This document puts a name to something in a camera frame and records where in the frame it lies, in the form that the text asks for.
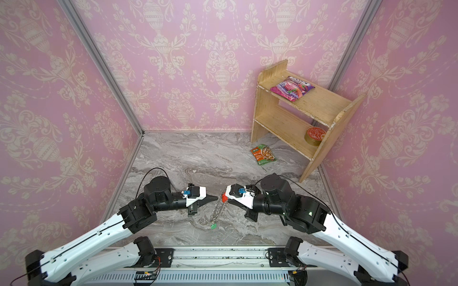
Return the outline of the red key tag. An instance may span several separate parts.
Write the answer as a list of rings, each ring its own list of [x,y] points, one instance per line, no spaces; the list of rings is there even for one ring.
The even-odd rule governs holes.
[[[228,200],[229,200],[229,198],[227,197],[226,193],[223,193],[223,194],[222,194],[221,199],[222,199],[222,202],[223,202],[223,203],[226,203],[226,202],[228,202]]]

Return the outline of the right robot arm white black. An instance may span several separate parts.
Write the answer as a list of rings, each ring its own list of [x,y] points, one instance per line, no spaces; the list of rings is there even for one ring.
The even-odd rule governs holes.
[[[408,255],[390,251],[372,243],[344,224],[334,212],[311,193],[294,192],[294,182],[277,174],[257,183],[229,186],[225,196],[246,211],[246,218],[257,221],[258,215],[278,215],[284,226],[319,238],[335,250],[323,249],[301,238],[291,237],[284,248],[288,263],[314,265],[342,275],[359,286],[407,286],[404,271]]]

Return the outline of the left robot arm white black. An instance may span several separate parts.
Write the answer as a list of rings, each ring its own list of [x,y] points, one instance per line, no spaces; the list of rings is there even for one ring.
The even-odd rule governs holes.
[[[71,286],[84,277],[95,275],[94,256],[106,247],[128,238],[157,221],[157,213],[186,209],[193,216],[217,197],[205,187],[189,184],[180,192],[172,191],[167,176],[153,178],[126,206],[101,225],[54,250],[34,250],[25,257],[27,283],[30,286]]]

